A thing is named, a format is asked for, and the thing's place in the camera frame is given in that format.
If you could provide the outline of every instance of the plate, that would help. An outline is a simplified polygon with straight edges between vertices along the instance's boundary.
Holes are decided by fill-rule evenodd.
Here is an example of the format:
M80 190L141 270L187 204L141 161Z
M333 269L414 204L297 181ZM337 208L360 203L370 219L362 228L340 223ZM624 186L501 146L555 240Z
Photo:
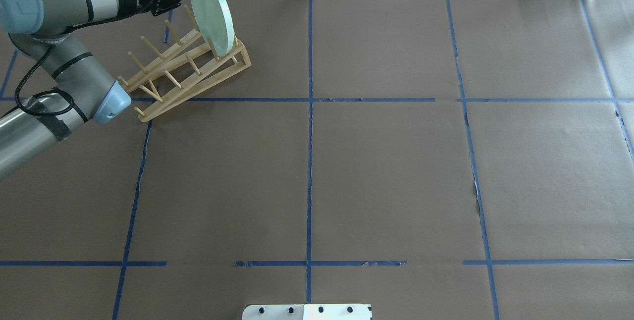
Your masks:
M200 34L209 44L213 42L213 50L219 57L225 56L233 49L233 20L227 0L192 0L194 17L200 28Z

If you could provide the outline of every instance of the metal bracket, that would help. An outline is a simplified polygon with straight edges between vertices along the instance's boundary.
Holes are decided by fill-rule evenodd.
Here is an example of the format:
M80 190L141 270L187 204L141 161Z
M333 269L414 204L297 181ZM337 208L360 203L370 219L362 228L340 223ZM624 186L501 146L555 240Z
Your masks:
M368 304L247 306L242 320L371 320Z

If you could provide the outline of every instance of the electrical cable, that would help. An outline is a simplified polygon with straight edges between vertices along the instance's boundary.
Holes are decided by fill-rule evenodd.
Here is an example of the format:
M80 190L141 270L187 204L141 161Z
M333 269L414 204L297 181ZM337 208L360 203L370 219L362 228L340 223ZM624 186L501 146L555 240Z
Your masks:
M139 8L134 13L125 15L123 17L114 17L114 18L102 20L100 22L91 22L91 23L87 23L87 24L81 24L81 25L75 26L75 27L70 27L68 29L68 31L66 31L66 34L70 34L73 31L77 31L78 29L82 29L84 27L98 26L100 24L117 22L119 20L124 20L124 19L130 18L130 17L133 17L134 15L137 15L139 13L143 13L143 11L147 10L148 8L150 8L150 6L152 6L153 3L154 3L154 0L150 0L149 2L147 2L145 4L145 6ZM27 72L27 74L25 74L25 76L22 78L22 80L18 84L18 87L15 88L15 93L14 93L15 103L18 106L18 108L20 110L22 110L22 112L25 112L25 113L27 113L29 115L36 115L36 116L61 115L61 114L64 114L66 112L69 112L75 106L75 101L74 101L73 97L68 92L61 91L61 90L50 90L50 91L42 92L42 94L58 94L58 95L62 96L64 99L66 99L66 101L68 101L68 107L64 108L63 110L58 110L57 112L33 112L33 111L29 110L28 108L26 108L22 104L22 101L20 100L20 92L22 92L22 88L27 83L27 81L32 76L32 74L34 74L34 72L36 72L36 70L46 61L46 59L49 56L51 56L51 53L53 52L53 49L55 47L56 47L56 45L52 45L51 47L49 47L49 49L46 51L46 53L43 54L43 56L38 60L38 62L36 62L36 64L33 65L33 67L31 67L29 72Z
M49 90L49 91L40 92L39 94L35 95L36 98L43 95L49 95L49 94L58 94L62 96L66 101L68 101L68 107L62 110L58 110L57 112L33 112L32 110L29 110L28 108L26 108L25 105L23 105L22 101L20 100L20 92L22 92L22 88L27 83L27 80L29 80L31 75L34 72L36 72L36 70L46 61L48 56L51 56L51 53L53 52L55 47L56 45L52 45L49 47L49 49L47 49L46 53L38 60L38 62L36 62L35 65L33 65L33 67L31 67L29 72L27 72L27 74L22 78L22 81L20 81L20 83L18 84L18 87L15 88L15 94L14 94L15 104L22 112L25 112L26 114L35 115L37 117L61 115L61 114L65 114L66 112L69 112L71 109L75 107L75 100L73 99L73 97L68 92L61 91L61 90Z

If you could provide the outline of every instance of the wooden peg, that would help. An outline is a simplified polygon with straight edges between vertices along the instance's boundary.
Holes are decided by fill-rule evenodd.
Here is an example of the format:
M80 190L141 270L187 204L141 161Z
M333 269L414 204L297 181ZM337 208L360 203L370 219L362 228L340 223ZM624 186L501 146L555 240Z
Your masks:
M165 20L165 24L167 25L167 28L169 29L169 32L174 35L174 38L176 39L176 43L178 45L182 45L183 42L181 41L181 37L178 35L178 33L176 32L176 29L174 29L174 26L172 25L172 23L170 23L169 20Z
M150 50L157 54L158 57L160 57L162 60L165 60L165 56L163 56L163 54L158 49L156 49L156 47L152 45L152 43L150 43L150 40L148 40L148 38L146 38L145 36L141 36L141 40L143 40L143 43L145 43L145 45L147 45Z
M152 92L154 92L154 94L158 96L159 91L157 90L157 87L154 85L154 82L151 79L148 79L148 82L150 83L150 88L152 89Z
M139 67L139 69L141 69L141 71L144 74L148 73L148 70L145 68L145 66L143 66L143 64L139 61L138 58L136 58L135 54L133 52L127 52L127 54L132 58L132 61L134 61L134 63L136 63L136 65Z
M211 48L211 51L213 52L213 56L215 56L215 60L220 61L220 56L218 55L218 52L215 51L215 46L213 46L213 42L211 41L210 37L207 37L207 44L209 44L209 48Z
M122 82L125 85L125 87L130 86L130 84L127 83L127 81L125 81L125 79L122 76L117 76L117 79L118 81Z
M183 87L181 86L180 83L178 83L178 81L176 80L176 78L174 78L174 76L172 76L172 74L169 73L169 71L165 70L163 73L165 73L165 76L167 76L167 78L172 81L172 83L179 89L182 90Z
M192 67L194 68L194 71L196 71L196 74L200 76L202 73L200 72L199 68L196 66L196 63L194 62L192 57L188 53L185 53L185 57L190 62L190 65L192 65Z
M142 111L140 108L135 107L135 108L134 108L134 110L135 110L135 111L136 111L136 112L137 112L137 113L138 113L141 117L145 117L145 113L143 113L143 111Z
M141 90L145 91L145 93L146 93L146 94L148 94L148 95L152 96L152 98L154 98L156 101L159 101L160 103L162 103L162 102L163 102L163 99L162 99L162 98L160 98L160 96L159 96L159 95L157 95L157 94L155 94L154 92L150 91L147 87L145 87L145 86L141 85L141 86L139 86L139 88L140 88Z
M198 23L196 22L196 17L194 17L194 13L192 12L192 9L187 4L185 5L185 11L187 11L187 15L190 16L190 19L192 20L192 23L194 24L196 31L200 31L200 28L198 27Z

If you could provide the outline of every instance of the blue tape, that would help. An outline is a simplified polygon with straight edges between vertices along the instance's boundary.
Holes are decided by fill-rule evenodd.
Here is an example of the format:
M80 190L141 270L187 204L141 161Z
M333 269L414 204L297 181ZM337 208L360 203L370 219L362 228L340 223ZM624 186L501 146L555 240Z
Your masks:
M500 311L498 309L498 297L495 291L495 280L493 278L493 266L491 264L491 251L489 249L489 236L486 232L486 221L484 220L484 208L482 207L482 196L480 195L480 180L477 174L476 156L474 153L473 139L471 138L471 127L469 126L469 113L467 111L467 102L465 96L465 87L462 81L462 72L458 63L458 43L456 41L456 31L453 26L453 15L451 14L451 0L447 2L447 14L449 16L449 26L451 31L451 42L453 45L453 57L456 65L456 73L460 82L460 98L462 99L462 113L465 119L465 128L467 130L467 142L469 144L469 158L471 159L471 169L474 176L474 184L476 189L476 198L478 207L480 207L480 228L482 231L482 241L484 243L484 256L487 261L487 273L489 275L489 290L491 290L491 301L493 303L493 315L495 320L500 320Z
M18 58L18 50L13 52L13 57L11 58L11 62L9 63L9 68L6 70L6 74L4 75L4 81L2 82L2 87L0 88L0 97L4 98L4 91L6 90L6 86L9 84L9 78L11 78L11 72L13 71L13 66L15 65L15 59Z
M603 54L601 54L601 49L598 47L598 42L596 42L596 35L594 33L594 29L592 28L592 24L590 22L590 17L588 15L588 10L586 9L586 1L581 0L581 10L583 13L583 17L586 20L586 24L588 26L588 30L590 32L590 37L592 38L592 44L595 47L596 56L598 56L598 61L601 66L601 71L603 72L603 76L605 78L605 83L607 83L607 89L610 92L610 97L612 98L612 102L614 103L614 110L618 114L619 124L621 125L621 132L623 133L623 138L625 138L625 144L627 145L630 151L630 159L634 162L634 148L632 148L632 140L630 139L630 135L628 133L628 129L625 126L625 121L623 120L623 114L621 113L621 109L619 108L619 104L616 101L616 95L614 94L614 88L612 88L612 80L610 76L607 74L607 68L605 67L605 61L603 59Z
M311 261L313 267L399 267L407 261ZM246 261L235 262L236 267L303 267L306 261Z
M121 262L100 261L0 261L3 267L120 267Z
M119 282L117 286L117 297L115 298L115 306L112 311L112 320L118 317L118 308L121 303L121 294L123 292L123 284L125 281L125 269L127 268L127 259L130 254L130 245L132 243L132 234L134 231L134 219L136 218L136 209L139 204L139 194L141 192L141 180L143 179L143 171L145 171L145 160L148 154L148 141L150 140L150 132L152 131L152 121L148 123L148 129L145 133L145 143L143 144L143 153L141 154L141 166L139 168L139 176L136 180L136 191L134 192L134 202L132 204L132 213L130 214L130 225L127 229L127 238L125 239L125 250L123 253L123 261L121 262L121 273L119 274Z
M169 20L169 22L172 22L172 17L174 17L174 10L169 11L169 15L167 16L167 19ZM169 29L168 27L165 27L165 35L163 36L163 42L167 43L168 40L169 40Z
M236 262L236 267L305 267L306 261L246 261Z
M315 99L316 103L434 103L435 99Z
M313 0L308 0L308 191L306 193L306 304L312 302L313 257Z
M407 261L313 261L316 267L400 267Z
M166 267L167 266L167 262L165 261L159 261L159 262L152 262L152 261L129 261L127 262L127 264L125 265L127 267Z
M2 267L120 267L118 261L0 261ZM166 267L167 262L128 262L129 267Z
M507 259L491 261L494 266L540 266L557 264L618 264L634 265L632 260L619 259ZM462 261L463 266L486 266L487 261Z
M210 97L210 98L193 98L189 101L195 103L307 103L308 99L294 99L294 98L236 98L236 97Z
M467 103L611 103L612 99L465 99Z

